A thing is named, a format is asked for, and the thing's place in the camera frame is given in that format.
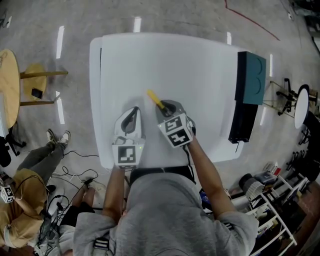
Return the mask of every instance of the red line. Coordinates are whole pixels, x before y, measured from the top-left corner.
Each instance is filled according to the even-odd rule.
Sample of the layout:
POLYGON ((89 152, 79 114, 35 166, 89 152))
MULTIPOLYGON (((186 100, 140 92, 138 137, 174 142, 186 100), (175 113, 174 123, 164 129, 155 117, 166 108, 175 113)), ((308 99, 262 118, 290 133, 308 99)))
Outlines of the red line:
POLYGON ((266 28, 264 28, 263 26, 261 26, 259 23, 255 22, 254 20, 250 19, 249 17, 243 15, 242 13, 236 11, 236 10, 233 10, 233 9, 230 9, 228 7, 228 2, 227 0, 224 0, 224 3, 225 3, 225 8, 228 9, 229 11, 231 12, 234 12, 235 14, 238 14, 240 15, 241 17, 247 19, 248 21, 252 22, 253 24, 256 24, 257 26, 259 26, 260 28, 262 28, 264 31, 268 32, 271 36, 273 36, 275 39, 277 39, 278 41, 280 41, 280 39, 278 37, 276 37, 274 34, 272 34, 269 30, 267 30, 266 28))

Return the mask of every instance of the concrete floor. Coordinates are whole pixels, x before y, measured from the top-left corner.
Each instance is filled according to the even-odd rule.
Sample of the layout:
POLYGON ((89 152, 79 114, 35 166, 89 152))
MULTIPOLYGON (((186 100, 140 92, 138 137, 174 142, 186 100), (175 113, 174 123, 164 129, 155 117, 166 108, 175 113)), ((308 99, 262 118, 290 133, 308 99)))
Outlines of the concrete floor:
MULTIPOLYGON (((230 33, 233 45, 266 58, 267 74, 272 54, 273 74, 267 77, 267 85, 269 80, 282 84, 287 77, 294 90, 302 84, 320 89, 319 53, 301 17, 293 15, 291 21, 279 0, 228 0, 227 3, 229 8, 256 21, 279 40, 226 9, 224 0, 4 0, 0 12, 7 8, 12 21, 8 29, 0 30, 0 49, 13 50, 21 71, 30 63, 40 62, 49 71, 69 72, 67 76, 50 79, 44 95, 45 99, 53 100, 56 91, 61 93, 65 124, 60 123, 56 104, 20 108, 17 133, 28 143, 22 151, 43 146, 46 129, 51 128, 58 135, 64 130, 71 132, 67 150, 84 155, 98 153, 90 102, 89 44, 103 35, 132 32, 135 17, 141 17, 141 32, 182 34, 224 43, 230 33), (61 58, 56 59, 60 26, 64 26, 64 36, 61 58)), ((246 173, 260 172, 268 161, 277 161, 282 166, 293 150, 300 149, 297 144, 300 131, 295 129, 293 119, 278 116, 268 108, 260 125, 263 109, 264 106, 258 109, 250 142, 245 144, 241 156, 216 164, 226 188, 236 187, 246 173)), ((13 174, 27 153, 12 156, 6 170, 13 174)), ((77 174, 87 169, 108 173, 97 157, 69 154, 56 171, 62 173, 62 166, 77 174)), ((101 175, 97 180, 106 184, 108 178, 108 174, 101 175)), ((76 177, 73 181, 79 184, 76 177)))

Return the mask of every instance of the yellow handle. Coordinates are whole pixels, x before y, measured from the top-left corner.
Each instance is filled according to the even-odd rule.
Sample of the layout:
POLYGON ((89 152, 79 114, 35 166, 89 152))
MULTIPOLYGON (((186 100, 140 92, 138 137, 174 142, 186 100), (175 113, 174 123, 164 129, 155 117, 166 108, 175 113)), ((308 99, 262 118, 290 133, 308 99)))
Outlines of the yellow handle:
POLYGON ((153 90, 148 89, 146 91, 146 94, 148 94, 148 96, 155 102, 155 104, 157 104, 161 109, 165 108, 165 105, 162 104, 162 102, 160 101, 160 99, 157 97, 157 95, 154 93, 153 90))

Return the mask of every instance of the tan jacket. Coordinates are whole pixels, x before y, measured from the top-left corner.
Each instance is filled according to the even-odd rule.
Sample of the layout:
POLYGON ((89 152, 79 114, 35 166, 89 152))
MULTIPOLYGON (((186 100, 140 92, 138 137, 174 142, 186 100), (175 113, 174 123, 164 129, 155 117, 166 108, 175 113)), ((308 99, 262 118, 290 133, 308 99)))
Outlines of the tan jacket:
MULTIPOLYGON (((21 185, 23 199, 40 214, 47 199, 47 192, 42 178, 32 170, 22 169, 16 172, 13 179, 17 188, 24 179, 30 176, 39 177, 42 183, 35 177, 26 180, 21 185)), ((15 247, 21 248, 35 237, 42 222, 43 219, 40 215, 26 215, 15 200, 11 203, 0 202, 0 247, 5 245, 4 230, 7 225, 11 225, 9 230, 11 243, 15 247)))

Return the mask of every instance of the black phone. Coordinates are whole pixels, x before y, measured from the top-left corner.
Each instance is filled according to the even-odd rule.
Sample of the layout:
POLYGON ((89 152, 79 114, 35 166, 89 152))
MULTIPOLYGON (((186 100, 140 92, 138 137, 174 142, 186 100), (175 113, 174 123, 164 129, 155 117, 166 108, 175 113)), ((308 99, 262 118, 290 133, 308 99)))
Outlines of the black phone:
POLYGON ((36 88, 32 88, 32 91, 31 91, 31 95, 38 98, 38 99, 42 99, 42 96, 43 96, 43 92, 41 90, 38 90, 36 88))

